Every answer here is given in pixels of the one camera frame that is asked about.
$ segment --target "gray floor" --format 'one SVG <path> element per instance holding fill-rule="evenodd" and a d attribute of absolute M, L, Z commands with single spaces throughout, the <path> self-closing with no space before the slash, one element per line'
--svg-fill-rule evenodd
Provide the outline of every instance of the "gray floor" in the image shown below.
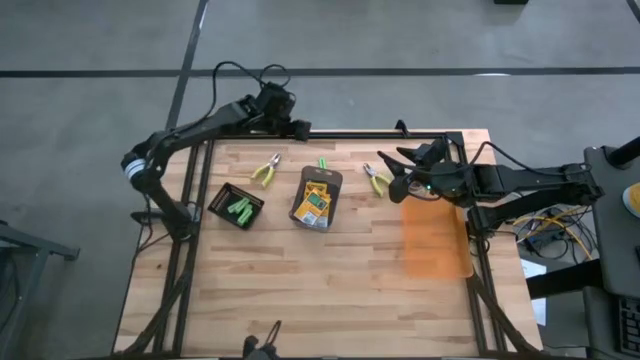
<path fill-rule="evenodd" d="M 0 70 L 179 68 L 196 0 L 8 0 Z M 624 0 L 212 0 L 194 68 L 640 65 L 640 24 Z M 640 133 L 640 76 L 295 78 L 294 114 L 315 128 L 489 128 L 532 166 L 579 161 L 587 146 Z M 107 354 L 126 290 L 141 197 L 121 156 L 164 126 L 176 79 L 0 79 L 0 218 L 82 247 L 52 258 L 23 359 Z M 220 103 L 255 93 L 221 80 Z M 206 109 L 189 81 L 180 122 Z M 566 331 L 543 333 L 545 342 Z"/>

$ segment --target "yellow-handled pliers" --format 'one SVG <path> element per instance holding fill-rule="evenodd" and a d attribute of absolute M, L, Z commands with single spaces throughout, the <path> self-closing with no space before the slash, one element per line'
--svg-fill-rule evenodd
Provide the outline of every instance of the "yellow-handled pliers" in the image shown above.
<path fill-rule="evenodd" d="M 278 162 L 280 161 L 280 157 L 281 156 L 279 153 L 276 153 L 275 155 L 273 155 L 271 157 L 271 160 L 269 160 L 268 163 L 256 169 L 253 175 L 251 175 L 251 178 L 255 179 L 258 177 L 258 175 L 263 173 L 265 170 L 269 169 L 269 171 L 267 172 L 267 176 L 265 176 L 264 180 L 262 180 L 262 187 L 266 188 L 271 182 L 271 179 L 273 179 L 273 175 L 276 173 L 276 165 L 278 165 Z"/>
<path fill-rule="evenodd" d="M 386 183 L 387 186 L 391 184 L 391 180 L 378 174 L 378 172 L 373 170 L 373 168 L 367 163 L 364 163 L 363 167 L 364 167 L 364 171 L 366 171 L 367 174 L 369 175 L 369 179 L 371 180 L 371 185 L 373 186 L 373 190 L 375 190 L 378 196 L 382 197 L 382 195 L 384 194 L 384 191 L 382 191 L 382 189 L 380 188 L 380 185 L 378 185 L 378 180 Z"/>

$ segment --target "wooden tabletop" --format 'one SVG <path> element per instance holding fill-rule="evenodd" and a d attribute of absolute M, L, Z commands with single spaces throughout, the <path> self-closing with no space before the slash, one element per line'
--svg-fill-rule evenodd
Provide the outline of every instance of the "wooden tabletop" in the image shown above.
<path fill-rule="evenodd" d="M 489 140 L 487 130 L 460 131 L 468 158 Z M 217 141 L 205 205 L 230 182 L 264 200 L 265 207 L 249 231 L 205 212 L 182 355 L 240 356 L 244 338 L 253 334 L 264 340 L 276 320 L 283 320 L 276 345 L 284 357 L 477 355 L 464 279 L 406 274 L 401 205 L 377 197 L 362 169 L 368 162 L 388 175 L 377 150 L 393 154 L 396 146 L 423 142 Z M 262 189 L 249 176 L 275 152 L 282 160 L 271 185 Z M 288 218 L 300 170 L 321 156 L 344 177 L 328 233 L 300 229 Z M 187 158 L 187 151 L 175 154 L 163 177 L 174 198 L 182 190 Z M 486 149 L 478 162 L 495 163 L 492 151 Z M 154 238 L 164 233 L 162 226 L 154 228 Z M 166 239 L 138 256 L 115 350 L 126 348 L 157 310 L 169 252 Z M 489 258 L 500 306 L 541 348 L 513 237 L 492 238 Z"/>

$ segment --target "yellow packaging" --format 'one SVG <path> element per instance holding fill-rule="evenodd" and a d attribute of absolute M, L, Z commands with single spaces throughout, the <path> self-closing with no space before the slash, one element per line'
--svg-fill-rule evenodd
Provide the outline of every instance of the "yellow packaging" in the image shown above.
<path fill-rule="evenodd" d="M 304 198 L 306 199 L 307 196 L 309 196 L 309 194 L 311 193 L 311 191 L 313 189 L 317 189 L 320 195 L 324 195 L 327 193 L 327 184 L 325 183 L 317 183 L 317 182 L 313 182 L 313 181 L 307 181 L 307 185 L 304 189 Z"/>
<path fill-rule="evenodd" d="M 298 220 L 307 225 L 313 225 L 328 208 L 331 198 L 322 196 L 318 189 L 313 189 L 293 214 Z"/>

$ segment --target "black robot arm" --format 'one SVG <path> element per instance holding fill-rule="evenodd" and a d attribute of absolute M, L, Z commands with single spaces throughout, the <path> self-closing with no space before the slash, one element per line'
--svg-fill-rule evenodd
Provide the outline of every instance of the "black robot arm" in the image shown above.
<path fill-rule="evenodd" d="M 494 146 L 487 142 L 481 149 L 485 145 Z M 476 165 L 473 160 L 461 164 L 443 161 L 447 147 L 446 141 L 438 140 L 417 149 L 397 148 L 415 166 L 378 152 L 394 176 L 389 198 L 399 203 L 407 196 L 416 196 L 411 189 L 429 189 L 431 194 L 456 206 L 470 208 L 467 217 L 473 235 L 490 235 L 506 220 L 556 204 L 591 205 L 603 195 L 583 164 L 522 170 L 504 165 Z M 477 205 L 497 202 L 514 192 L 531 193 L 493 207 Z"/>
<path fill-rule="evenodd" d="M 213 115 L 175 129 L 153 133 L 125 154 L 121 166 L 133 187 L 160 208 L 161 220 L 174 241 L 193 234 L 193 216 L 162 187 L 169 158 L 178 150 L 206 140 L 242 134 L 269 134 L 306 141 L 311 124 L 291 121 L 295 99 L 280 85 L 268 83 L 258 97 L 244 98 L 220 107 Z"/>

